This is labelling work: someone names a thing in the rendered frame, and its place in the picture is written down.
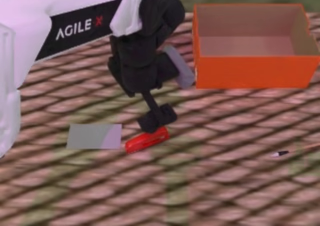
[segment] cardboard box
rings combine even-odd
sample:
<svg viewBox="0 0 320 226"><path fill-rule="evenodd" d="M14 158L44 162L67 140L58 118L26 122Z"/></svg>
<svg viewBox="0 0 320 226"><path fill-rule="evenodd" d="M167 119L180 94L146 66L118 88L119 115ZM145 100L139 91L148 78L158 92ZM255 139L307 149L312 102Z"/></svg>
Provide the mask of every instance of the cardboard box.
<svg viewBox="0 0 320 226"><path fill-rule="evenodd" d="M320 53L300 4L195 5L196 87L305 88Z"/></svg>

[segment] red object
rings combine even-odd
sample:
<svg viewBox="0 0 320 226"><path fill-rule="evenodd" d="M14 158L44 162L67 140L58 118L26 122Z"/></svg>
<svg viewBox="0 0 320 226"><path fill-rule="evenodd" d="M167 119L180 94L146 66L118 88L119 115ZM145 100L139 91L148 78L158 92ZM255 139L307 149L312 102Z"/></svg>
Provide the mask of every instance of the red object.
<svg viewBox="0 0 320 226"><path fill-rule="evenodd" d="M143 133L125 143L127 153L133 153L169 139L169 133L165 127L159 128L154 133Z"/></svg>

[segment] brick pavement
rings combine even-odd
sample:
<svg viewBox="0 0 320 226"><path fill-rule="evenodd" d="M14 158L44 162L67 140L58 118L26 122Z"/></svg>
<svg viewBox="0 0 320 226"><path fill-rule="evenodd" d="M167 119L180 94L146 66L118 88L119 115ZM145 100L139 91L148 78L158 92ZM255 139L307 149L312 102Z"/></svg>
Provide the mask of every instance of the brick pavement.
<svg viewBox="0 0 320 226"><path fill-rule="evenodd" d="M319 16L309 16L320 38ZM191 15L168 42L192 67ZM124 140L138 133L147 107L114 82L108 51L103 39L32 67L19 138L0 161L1 225L319 224L319 160L269 158L320 140L319 71L307 90L170 82L155 94L179 114L171 140L132 155L66 150L69 123L123 123Z"/></svg>

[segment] paintbrush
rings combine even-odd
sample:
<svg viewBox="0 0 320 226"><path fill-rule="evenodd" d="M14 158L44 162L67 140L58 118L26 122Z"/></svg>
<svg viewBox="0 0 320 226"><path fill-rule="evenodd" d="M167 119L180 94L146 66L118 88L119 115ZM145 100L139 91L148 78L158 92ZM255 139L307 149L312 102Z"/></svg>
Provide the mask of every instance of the paintbrush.
<svg viewBox="0 0 320 226"><path fill-rule="evenodd" d="M274 154L272 154L271 157L280 157L280 156L286 155L288 153L301 152L302 150L314 149L319 146L320 146L320 143L318 142L318 143L307 145L307 146L303 147L302 149L298 148L298 149L292 149L292 150L288 149L288 150L278 151L278 152L275 152Z"/></svg>

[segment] gray gripper part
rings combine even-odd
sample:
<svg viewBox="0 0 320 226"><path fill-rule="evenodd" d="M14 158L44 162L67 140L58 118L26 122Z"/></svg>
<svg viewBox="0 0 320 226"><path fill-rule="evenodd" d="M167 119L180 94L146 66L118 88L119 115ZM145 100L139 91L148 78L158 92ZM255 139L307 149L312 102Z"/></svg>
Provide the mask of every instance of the gray gripper part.
<svg viewBox="0 0 320 226"><path fill-rule="evenodd" d="M173 46L165 46L163 52L165 52L169 56L169 58L172 60L175 67L179 71L179 76L175 79L178 85L182 89L191 87L196 81L195 74L184 61L180 53Z"/></svg>

